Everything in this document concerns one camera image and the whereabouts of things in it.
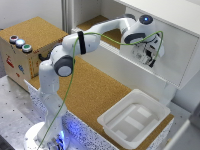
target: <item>white plastic bin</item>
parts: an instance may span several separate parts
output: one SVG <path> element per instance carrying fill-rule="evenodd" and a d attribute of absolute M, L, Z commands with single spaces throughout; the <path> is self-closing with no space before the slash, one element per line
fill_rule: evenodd
<path fill-rule="evenodd" d="M 133 90 L 97 120 L 118 144 L 135 149 L 169 113 L 169 108 L 149 95 Z"/>

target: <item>green cable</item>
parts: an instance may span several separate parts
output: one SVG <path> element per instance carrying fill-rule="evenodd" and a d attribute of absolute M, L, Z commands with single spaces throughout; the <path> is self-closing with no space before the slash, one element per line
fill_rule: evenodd
<path fill-rule="evenodd" d="M 95 33 L 95 32 L 84 33 L 84 35 L 91 35 L 91 34 L 94 35 L 94 34 L 97 34 L 97 35 L 103 36 L 103 37 L 105 37 L 105 38 L 107 38 L 107 39 L 109 39 L 109 40 L 111 40 L 111 41 L 113 41 L 113 42 L 115 42 L 115 43 L 117 43 L 117 44 L 120 44 L 120 45 L 135 45 L 135 44 L 138 44 L 138 43 L 143 42 L 143 41 L 146 40 L 147 38 L 149 38 L 149 37 L 151 37 L 151 36 L 153 36 L 153 35 L 155 35 L 155 34 L 157 34 L 157 33 L 161 33 L 161 34 L 162 34 L 162 37 L 161 37 L 161 42 L 160 42 L 160 45 L 159 45 L 157 54 L 156 54 L 155 59 L 154 59 L 154 60 L 156 60 L 156 58 L 157 58 L 157 56 L 158 56 L 158 53 L 159 53 L 159 50 L 160 50 L 160 47 L 161 47 L 161 44 L 162 44 L 162 41 L 163 41 L 163 32 L 162 32 L 162 31 L 157 31 L 157 32 L 155 32 L 155 33 L 153 33 L 153 34 L 151 34 L 151 35 L 145 37 L 144 39 L 142 39 L 142 40 L 140 40 L 140 41 L 138 41 L 138 42 L 135 42 L 135 43 L 131 43 L 131 44 L 119 43 L 119 42 L 117 42 L 117 41 L 115 41 L 115 40 L 113 40 L 113 39 L 111 39 L 111 38 L 109 38 L 109 37 L 107 37 L 107 36 L 105 36 L 105 35 L 103 35 L 103 34 Z M 58 116 L 58 114 L 60 113 L 60 111 L 61 111 L 63 105 L 65 104 L 65 101 L 66 101 L 66 98 L 67 98 L 67 95 L 68 95 L 68 92 L 69 92 L 69 90 L 70 90 L 70 87 L 71 87 L 71 84 L 72 84 L 72 81 L 73 81 L 73 77 L 74 77 L 74 56 L 75 56 L 75 47 L 76 47 L 76 44 L 77 44 L 77 42 L 78 42 L 78 39 L 79 39 L 79 38 L 76 39 L 75 44 L 74 44 L 74 48 L 73 48 L 73 68 L 72 68 L 72 76 L 71 76 L 71 80 L 70 80 L 70 83 L 69 83 L 67 92 L 66 92 L 66 94 L 65 94 L 65 98 L 64 98 L 64 100 L 63 100 L 63 103 L 62 103 L 62 105 L 61 105 L 61 107 L 60 107 L 58 113 L 57 113 L 56 116 L 54 117 L 54 119 L 53 119 L 53 121 L 51 122 L 49 128 L 47 129 L 47 132 L 45 133 L 44 138 L 42 139 L 42 141 L 41 141 L 41 143 L 40 143 L 40 145 L 39 145 L 39 147 L 38 147 L 37 150 L 39 150 L 39 148 L 41 147 L 41 145 L 42 145 L 42 143 L 44 142 L 44 140 L 45 140 L 45 138 L 46 138 L 46 136 L 47 136 L 47 134 L 48 134 L 48 132 L 49 132 L 51 126 L 53 125 L 55 119 L 57 118 L 57 116 Z"/>

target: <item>brown box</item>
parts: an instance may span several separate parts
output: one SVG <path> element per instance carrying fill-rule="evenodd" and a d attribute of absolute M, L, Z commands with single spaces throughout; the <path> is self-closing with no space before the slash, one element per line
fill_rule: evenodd
<path fill-rule="evenodd" d="M 17 35 L 32 46 L 33 51 L 25 54 L 15 45 L 10 44 L 9 38 Z M 54 45 L 61 42 L 66 32 L 36 17 L 0 31 L 0 50 L 6 74 L 25 90 L 27 81 L 38 75 L 40 59 L 38 54 L 46 57 Z"/>

